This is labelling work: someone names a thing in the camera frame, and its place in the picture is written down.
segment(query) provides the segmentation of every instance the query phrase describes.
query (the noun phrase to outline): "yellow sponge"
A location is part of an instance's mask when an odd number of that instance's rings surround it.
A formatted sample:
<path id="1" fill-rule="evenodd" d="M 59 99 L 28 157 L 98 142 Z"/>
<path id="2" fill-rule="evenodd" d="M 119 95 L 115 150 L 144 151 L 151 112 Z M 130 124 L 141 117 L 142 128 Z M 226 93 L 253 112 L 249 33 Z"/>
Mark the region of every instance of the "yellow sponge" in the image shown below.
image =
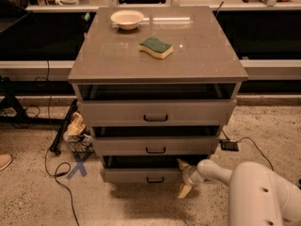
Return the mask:
<path id="1" fill-rule="evenodd" d="M 139 43 L 139 51 L 144 51 L 155 58 L 164 59 L 173 52 L 173 47 L 171 44 L 150 37 Z"/>

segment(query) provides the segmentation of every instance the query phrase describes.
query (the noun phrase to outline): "metal stand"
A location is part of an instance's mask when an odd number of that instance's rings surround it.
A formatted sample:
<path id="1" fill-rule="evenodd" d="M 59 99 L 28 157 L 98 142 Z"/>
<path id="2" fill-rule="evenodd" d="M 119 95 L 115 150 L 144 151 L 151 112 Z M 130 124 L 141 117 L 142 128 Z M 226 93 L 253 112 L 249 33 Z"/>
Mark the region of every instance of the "metal stand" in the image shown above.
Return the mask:
<path id="1" fill-rule="evenodd" d="M 12 82 L 9 78 L 3 78 L 0 76 L 0 91 L 4 94 L 5 98 L 0 102 L 0 108 L 13 107 L 16 115 L 14 117 L 2 116 L 0 117 L 0 122 L 3 123 L 11 123 L 11 124 L 39 124 L 39 125 L 53 125 L 60 126 L 55 140 L 50 148 L 50 151 L 55 153 L 56 155 L 60 154 L 60 150 L 58 149 L 58 143 L 61 139 L 62 134 L 64 133 L 64 129 L 66 128 L 66 124 L 70 120 L 70 117 L 74 111 L 77 110 L 76 100 L 74 100 L 71 104 L 71 107 L 65 117 L 65 119 L 44 119 L 44 118 L 31 118 L 28 117 L 26 110 L 19 103 L 18 99 L 15 97 L 14 88 L 12 86 Z"/>

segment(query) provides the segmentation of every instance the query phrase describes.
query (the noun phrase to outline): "foot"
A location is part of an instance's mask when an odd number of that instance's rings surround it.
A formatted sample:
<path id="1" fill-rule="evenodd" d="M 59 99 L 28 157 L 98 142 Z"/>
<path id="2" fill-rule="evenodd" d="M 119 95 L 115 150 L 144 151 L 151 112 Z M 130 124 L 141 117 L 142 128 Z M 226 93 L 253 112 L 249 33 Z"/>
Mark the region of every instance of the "foot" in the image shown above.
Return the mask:
<path id="1" fill-rule="evenodd" d="M 0 170 L 6 168 L 12 161 L 11 154 L 0 154 Z"/>

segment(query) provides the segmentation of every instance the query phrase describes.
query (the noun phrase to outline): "concrete floor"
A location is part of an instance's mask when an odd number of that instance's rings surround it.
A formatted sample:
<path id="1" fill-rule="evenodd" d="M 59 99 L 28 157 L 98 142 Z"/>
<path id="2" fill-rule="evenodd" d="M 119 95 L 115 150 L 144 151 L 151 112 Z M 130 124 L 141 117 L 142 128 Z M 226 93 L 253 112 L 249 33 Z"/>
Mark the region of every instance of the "concrete floor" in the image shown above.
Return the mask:
<path id="1" fill-rule="evenodd" d="M 270 159 L 275 171 L 294 184 L 301 178 L 301 99 L 300 97 L 241 96 L 224 128 L 231 139 L 251 137 Z M 41 106 L 41 115 L 47 114 Z M 28 111 L 33 115 L 36 108 Z M 64 118 L 66 105 L 51 107 L 51 117 Z M 34 126 L 16 129 L 0 124 L 0 153 L 11 153 L 12 164 L 0 171 L 0 225 L 76 225 L 69 192 L 45 172 L 45 154 L 56 131 Z M 61 143 L 62 154 L 47 156 L 51 173 L 62 162 L 76 166 L 73 153 Z M 212 156 L 220 166 L 234 169 L 245 161 L 269 167 L 253 143 L 245 139 L 239 152 L 217 149 Z M 187 198 L 177 199 L 178 184 L 105 184 L 102 167 L 93 154 L 83 164 L 87 175 L 78 170 L 59 178 L 74 199 L 79 224 L 94 225 L 228 225 L 228 189 L 221 184 L 195 186 Z M 285 226 L 301 222 L 284 222 Z"/>

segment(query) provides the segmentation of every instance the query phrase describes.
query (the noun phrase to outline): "power adapter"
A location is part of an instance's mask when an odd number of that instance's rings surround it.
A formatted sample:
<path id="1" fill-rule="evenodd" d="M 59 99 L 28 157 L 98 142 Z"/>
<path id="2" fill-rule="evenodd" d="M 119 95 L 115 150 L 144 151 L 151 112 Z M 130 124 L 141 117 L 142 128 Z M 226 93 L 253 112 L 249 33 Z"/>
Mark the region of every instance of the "power adapter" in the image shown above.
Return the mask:
<path id="1" fill-rule="evenodd" d="M 235 140 L 228 140 L 228 139 L 221 139 L 220 146 L 223 151 L 232 151 L 238 152 L 237 141 Z"/>

